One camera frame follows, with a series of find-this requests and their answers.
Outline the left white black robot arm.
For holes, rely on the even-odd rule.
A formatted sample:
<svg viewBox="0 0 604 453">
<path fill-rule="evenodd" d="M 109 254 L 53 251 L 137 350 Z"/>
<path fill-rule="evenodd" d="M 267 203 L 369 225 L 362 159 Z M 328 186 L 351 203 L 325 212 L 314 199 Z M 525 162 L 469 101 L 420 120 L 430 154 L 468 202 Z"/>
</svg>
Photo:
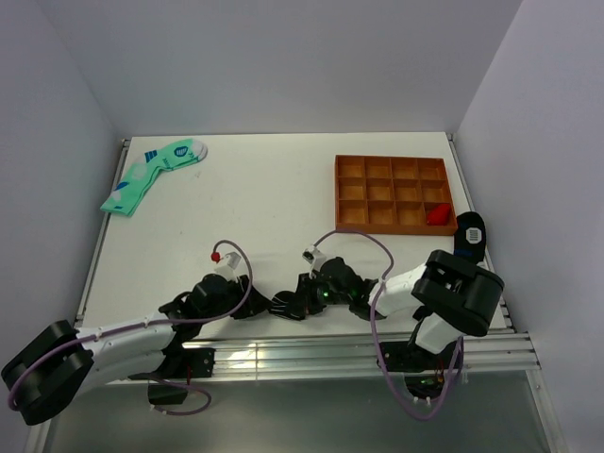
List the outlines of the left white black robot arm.
<svg viewBox="0 0 604 453">
<path fill-rule="evenodd" d="M 242 320 L 269 309 L 271 301 L 248 276 L 209 274 L 188 291 L 138 320 L 109 327 L 49 325 L 1 372 L 8 407 L 35 426 L 66 409 L 73 399 L 115 380 L 184 378 L 190 361 L 184 344 L 202 326 Z"/>
</svg>

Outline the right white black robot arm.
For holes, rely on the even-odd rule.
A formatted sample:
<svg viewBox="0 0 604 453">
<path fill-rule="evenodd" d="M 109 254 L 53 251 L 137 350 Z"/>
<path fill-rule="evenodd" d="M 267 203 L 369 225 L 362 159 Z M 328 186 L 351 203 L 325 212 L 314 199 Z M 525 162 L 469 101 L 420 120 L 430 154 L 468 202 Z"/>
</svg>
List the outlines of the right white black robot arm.
<svg viewBox="0 0 604 453">
<path fill-rule="evenodd" d="M 385 280 L 362 278 L 342 258 L 329 259 L 315 247 L 303 258 L 310 270 L 298 279 L 295 316 L 346 305 L 360 319 L 378 321 L 405 310 L 415 322 L 409 357 L 421 368 L 462 335 L 485 336 L 504 289 L 495 273 L 443 250 Z"/>
</svg>

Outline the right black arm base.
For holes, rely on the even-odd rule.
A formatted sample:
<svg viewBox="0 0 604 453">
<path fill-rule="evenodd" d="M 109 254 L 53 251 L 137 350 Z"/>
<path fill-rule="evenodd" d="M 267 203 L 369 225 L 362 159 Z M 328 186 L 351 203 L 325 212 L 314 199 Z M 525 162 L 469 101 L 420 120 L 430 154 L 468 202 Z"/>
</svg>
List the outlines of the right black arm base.
<svg viewBox="0 0 604 453">
<path fill-rule="evenodd" d="M 445 372 L 453 357 L 455 343 L 434 355 L 406 341 L 382 342 L 382 352 L 389 372 L 404 373 L 407 390 L 418 398 L 438 397 L 445 386 Z"/>
</svg>

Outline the black white striped sock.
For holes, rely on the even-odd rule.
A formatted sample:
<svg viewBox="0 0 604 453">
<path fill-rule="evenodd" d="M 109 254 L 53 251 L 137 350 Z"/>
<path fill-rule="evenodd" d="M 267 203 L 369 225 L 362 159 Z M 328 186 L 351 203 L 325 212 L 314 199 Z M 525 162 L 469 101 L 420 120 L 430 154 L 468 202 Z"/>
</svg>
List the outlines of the black white striped sock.
<svg viewBox="0 0 604 453">
<path fill-rule="evenodd" d="M 279 318 L 303 321 L 307 316 L 307 308 L 301 296 L 291 291 L 276 293 L 271 299 L 268 311 Z"/>
</svg>

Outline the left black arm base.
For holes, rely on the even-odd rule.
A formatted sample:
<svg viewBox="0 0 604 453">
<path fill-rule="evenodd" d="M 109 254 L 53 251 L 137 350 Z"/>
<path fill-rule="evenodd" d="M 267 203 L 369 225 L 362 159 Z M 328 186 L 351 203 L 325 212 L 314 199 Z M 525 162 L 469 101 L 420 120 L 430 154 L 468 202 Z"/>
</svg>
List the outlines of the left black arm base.
<svg viewBox="0 0 604 453">
<path fill-rule="evenodd" d="M 211 404 L 211 395 L 193 384 L 195 378 L 210 378 L 213 373 L 216 350 L 211 347 L 182 348 L 167 355 L 159 369 L 139 373 L 128 378 L 147 382 L 147 399 L 152 409 L 172 416 L 185 416 L 205 411 Z M 177 411 L 172 406 L 182 405 L 189 396 L 203 395 L 206 401 L 195 410 Z"/>
</svg>

